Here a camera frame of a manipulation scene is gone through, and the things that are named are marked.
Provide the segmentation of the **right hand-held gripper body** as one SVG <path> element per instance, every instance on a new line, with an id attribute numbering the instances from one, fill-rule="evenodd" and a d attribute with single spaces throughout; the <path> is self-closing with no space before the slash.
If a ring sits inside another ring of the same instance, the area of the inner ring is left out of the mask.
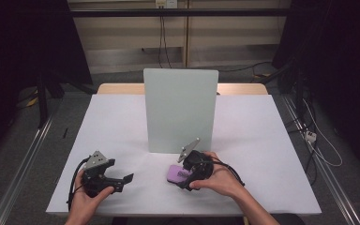
<path id="1" fill-rule="evenodd" d="M 184 146 L 180 152 L 178 163 L 183 163 L 188 160 L 193 163 L 191 175 L 188 180 L 203 180 L 207 179 L 213 172 L 213 160 L 206 154 L 198 151 L 196 146 L 199 144 L 200 139 Z"/>

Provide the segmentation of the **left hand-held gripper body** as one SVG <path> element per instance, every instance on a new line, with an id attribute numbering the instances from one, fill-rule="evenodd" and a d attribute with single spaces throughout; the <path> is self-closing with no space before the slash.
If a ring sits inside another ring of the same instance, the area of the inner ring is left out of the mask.
<path id="1" fill-rule="evenodd" d="M 108 187 L 105 172 L 108 168 L 106 158 L 101 152 L 95 151 L 83 167 L 82 184 L 86 194 L 93 198 Z"/>

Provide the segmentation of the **purple whiteboard eraser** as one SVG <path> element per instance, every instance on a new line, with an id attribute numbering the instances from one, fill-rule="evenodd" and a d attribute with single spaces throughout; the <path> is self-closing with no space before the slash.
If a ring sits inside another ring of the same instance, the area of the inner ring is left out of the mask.
<path id="1" fill-rule="evenodd" d="M 186 181 L 191 172 L 178 165 L 171 165 L 166 175 L 166 179 L 169 183 L 178 184 Z"/>

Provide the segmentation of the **white board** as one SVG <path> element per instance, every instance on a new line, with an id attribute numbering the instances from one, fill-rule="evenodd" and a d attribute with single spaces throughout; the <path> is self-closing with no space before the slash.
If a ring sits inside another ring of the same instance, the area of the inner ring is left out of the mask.
<path id="1" fill-rule="evenodd" d="M 149 150 L 178 154 L 194 141 L 199 150 L 210 149 L 218 72 L 146 68 L 143 81 Z"/>

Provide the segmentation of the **person's right hand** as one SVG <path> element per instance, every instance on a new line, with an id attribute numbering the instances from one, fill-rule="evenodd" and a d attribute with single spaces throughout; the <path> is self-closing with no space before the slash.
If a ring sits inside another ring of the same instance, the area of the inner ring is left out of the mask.
<path id="1" fill-rule="evenodd" d="M 189 186 L 192 189 L 210 188 L 218 194 L 234 197 L 243 186 L 226 166 L 220 164 L 214 152 L 204 152 L 204 154 L 214 161 L 213 172 L 208 179 L 195 180 Z"/>

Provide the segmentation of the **person's left hand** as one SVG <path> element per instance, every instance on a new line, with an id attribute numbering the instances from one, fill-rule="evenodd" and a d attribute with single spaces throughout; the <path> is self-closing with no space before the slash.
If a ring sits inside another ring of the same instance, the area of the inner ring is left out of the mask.
<path id="1" fill-rule="evenodd" d="M 113 187 L 106 187 L 99 192 L 96 197 L 91 198 L 84 190 L 82 178 L 83 170 L 80 170 L 75 178 L 75 189 L 67 221 L 78 220 L 84 222 L 87 221 L 88 223 L 98 209 L 98 206 L 114 192 Z"/>

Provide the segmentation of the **person's dark clothing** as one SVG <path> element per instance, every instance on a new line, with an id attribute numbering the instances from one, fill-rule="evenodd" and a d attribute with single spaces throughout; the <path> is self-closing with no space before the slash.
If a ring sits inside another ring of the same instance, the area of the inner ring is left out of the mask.
<path id="1" fill-rule="evenodd" d="M 114 217 L 111 225 L 248 225 L 242 217 Z"/>

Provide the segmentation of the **white table cover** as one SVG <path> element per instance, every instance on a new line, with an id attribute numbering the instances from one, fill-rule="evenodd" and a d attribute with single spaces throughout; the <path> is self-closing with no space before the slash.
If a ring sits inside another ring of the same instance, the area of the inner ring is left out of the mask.
<path id="1" fill-rule="evenodd" d="M 212 151 L 232 166 L 247 190 L 271 213 L 313 215 L 321 211 L 277 106 L 269 95 L 217 97 Z M 148 150 L 142 95 L 94 95 L 46 209 L 68 212 L 70 181 L 80 161 L 95 151 L 115 161 L 109 177 L 133 180 L 98 208 L 102 216 L 230 217 L 236 203 L 209 189 L 187 191 L 167 181 L 178 156 Z"/>

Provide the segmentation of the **wooden table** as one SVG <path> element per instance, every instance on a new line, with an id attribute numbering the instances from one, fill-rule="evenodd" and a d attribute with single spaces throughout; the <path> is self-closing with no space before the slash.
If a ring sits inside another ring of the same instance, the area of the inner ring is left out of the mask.
<path id="1" fill-rule="evenodd" d="M 221 95 L 267 95 L 268 91 L 260 83 L 219 83 L 217 91 Z M 99 94 L 143 95 L 143 83 L 103 83 Z"/>

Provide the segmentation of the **black stand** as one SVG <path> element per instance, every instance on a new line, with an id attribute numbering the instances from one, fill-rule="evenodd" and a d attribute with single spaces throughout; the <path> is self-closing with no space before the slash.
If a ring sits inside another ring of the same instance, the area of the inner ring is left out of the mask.
<path id="1" fill-rule="evenodd" d="M 283 67 L 272 73 L 266 78 L 260 80 L 261 84 L 268 84 L 276 80 L 279 92 L 282 94 L 290 94 L 294 91 L 294 104 L 297 116 L 304 115 L 303 102 L 303 71 L 296 60 L 287 62 Z"/>
<path id="2" fill-rule="evenodd" d="M 37 100 L 39 107 L 39 128 L 42 128 L 48 120 L 47 94 L 52 98 L 62 98 L 64 90 L 58 76 L 51 71 L 42 71 L 37 75 Z"/>

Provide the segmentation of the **black curtain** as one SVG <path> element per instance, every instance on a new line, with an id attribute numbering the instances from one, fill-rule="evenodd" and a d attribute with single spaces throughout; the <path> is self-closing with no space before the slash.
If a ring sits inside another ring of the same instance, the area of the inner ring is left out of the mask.
<path id="1" fill-rule="evenodd" d="M 360 160 L 360 0 L 291 0 L 273 66 L 294 62 Z"/>
<path id="2" fill-rule="evenodd" d="M 0 140 L 20 92 L 42 80 L 90 84 L 90 70 L 68 0 L 0 0 Z"/>

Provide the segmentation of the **black horizontal bar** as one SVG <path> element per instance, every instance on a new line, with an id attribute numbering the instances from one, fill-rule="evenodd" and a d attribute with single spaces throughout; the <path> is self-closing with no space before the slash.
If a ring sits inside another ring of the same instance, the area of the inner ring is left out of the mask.
<path id="1" fill-rule="evenodd" d="M 289 16 L 296 11 L 286 8 L 72 9 L 70 14 L 73 17 L 269 17 Z"/>

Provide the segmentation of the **metal floor rail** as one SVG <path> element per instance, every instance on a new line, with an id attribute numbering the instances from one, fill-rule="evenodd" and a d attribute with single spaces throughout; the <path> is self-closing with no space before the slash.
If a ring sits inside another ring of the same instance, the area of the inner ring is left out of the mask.
<path id="1" fill-rule="evenodd" d="M 305 140 L 305 133 L 302 131 L 302 128 L 305 128 L 306 131 L 308 131 L 308 129 L 307 126 L 297 118 L 295 104 L 293 103 L 292 98 L 287 96 L 282 96 L 281 98 L 292 117 L 292 123 L 295 124 L 297 133 L 307 146 L 309 158 L 315 162 L 318 174 L 328 187 L 332 198 L 342 216 L 345 218 L 346 223 L 348 225 L 360 225 L 360 217 L 350 201 L 350 198 L 333 173 L 333 166 L 323 160 L 322 152 L 318 147 L 314 148 L 311 142 Z"/>
<path id="2" fill-rule="evenodd" d="M 0 200 L 0 225 L 5 225 L 8 220 L 8 216 L 23 188 L 24 181 L 29 174 L 30 168 L 50 130 L 58 108 L 59 106 L 54 106 L 48 117 L 45 119 L 45 122 L 37 129 L 36 135 L 28 147 L 20 167 L 14 173 L 13 179 L 10 181 L 5 194 Z"/>

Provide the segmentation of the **white wall outlet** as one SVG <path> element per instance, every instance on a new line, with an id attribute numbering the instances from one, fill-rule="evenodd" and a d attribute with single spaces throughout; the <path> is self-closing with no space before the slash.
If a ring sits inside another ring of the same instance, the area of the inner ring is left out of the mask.
<path id="1" fill-rule="evenodd" d="M 155 0 L 156 8 L 178 8 L 177 0 Z"/>

